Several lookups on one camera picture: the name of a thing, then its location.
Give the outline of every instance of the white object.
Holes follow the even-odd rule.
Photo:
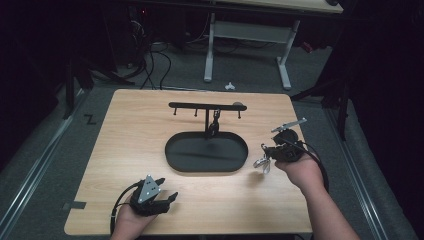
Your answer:
[[[227,89],[227,90],[235,90],[236,87],[234,87],[233,84],[231,84],[231,82],[229,82],[228,85],[225,85],[225,89]]]

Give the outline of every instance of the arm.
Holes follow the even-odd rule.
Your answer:
[[[144,229],[152,222],[157,215],[143,217],[134,213],[130,205],[124,204],[119,209],[116,219],[115,230],[111,236],[111,240],[134,240],[138,238]]]
[[[294,163],[275,162],[305,196],[315,239],[359,239],[324,188],[317,163],[307,154]]]

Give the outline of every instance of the gray carpet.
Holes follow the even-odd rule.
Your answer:
[[[159,50],[164,45],[156,45]],[[291,51],[287,62],[289,76],[293,85],[285,91],[279,78],[275,57],[281,52],[280,45],[254,49],[241,47],[231,53],[231,46],[219,47],[215,56],[214,79],[203,82],[205,49],[186,48],[184,51],[167,48],[162,53],[169,56],[172,65],[166,76],[164,89],[188,88],[209,91],[226,91],[225,85],[231,82],[236,92],[284,93],[294,95],[315,84],[331,49],[320,49],[306,53],[300,48]],[[159,88],[159,81],[168,68],[168,60],[160,54],[153,54],[154,71],[152,86]],[[149,60],[148,69],[152,66]],[[120,74],[131,70],[120,69]],[[132,79],[139,88],[146,78],[143,73]],[[108,239],[108,236],[84,237],[67,236],[63,227],[69,210],[64,207],[73,201],[79,183],[89,160],[91,151],[100,131],[108,104],[113,92],[120,86],[111,81],[96,80],[94,89],[79,109],[72,115],[72,122],[62,136],[52,155],[52,162],[20,215],[8,239]],[[27,176],[33,163],[41,156],[45,146],[62,124],[65,113],[63,93],[58,96],[61,104],[40,124],[9,166],[0,175],[2,200],[0,213],[4,215],[17,191]],[[358,232],[361,239],[374,239],[373,230],[368,224],[361,202],[349,178],[348,168],[343,158],[338,139],[332,131],[325,111],[313,98],[294,103],[298,117],[306,117],[307,123],[301,125],[305,140],[314,146],[323,160],[330,180],[330,193],[348,221]],[[346,126],[347,144],[365,181],[367,190],[381,217],[384,230],[390,239],[416,239],[411,226],[379,171],[372,153],[350,105]]]

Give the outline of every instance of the wooden table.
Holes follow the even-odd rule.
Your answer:
[[[227,173],[184,173],[171,168],[165,144],[176,133],[204,130],[204,112],[174,109],[169,102],[233,104],[247,110],[222,112],[220,131],[241,136],[248,145],[242,168]],[[306,202],[283,171],[267,175],[253,163],[261,143],[273,146],[271,129],[298,118],[283,94],[118,90],[115,92],[65,225],[70,235],[109,234],[112,207],[131,184],[151,174],[164,177],[165,197],[179,192],[168,213],[145,234],[252,234],[311,232]],[[303,139],[300,127],[292,128]]]

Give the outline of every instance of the white desk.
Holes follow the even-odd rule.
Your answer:
[[[313,11],[321,13],[342,13],[343,8],[340,5],[331,6],[325,0],[214,0],[212,4],[219,2],[233,4],[249,4],[263,7],[293,9],[299,11]],[[209,47],[206,56],[205,82],[212,81],[213,75],[213,44],[215,37],[235,38],[253,41],[284,43],[285,49],[281,57],[277,57],[277,65],[280,71],[283,88],[291,89],[289,76],[286,69],[286,61],[294,38],[299,27],[300,21],[296,20],[292,27],[271,27],[255,24],[244,24],[227,21],[216,21],[215,14],[211,14],[209,30]]]

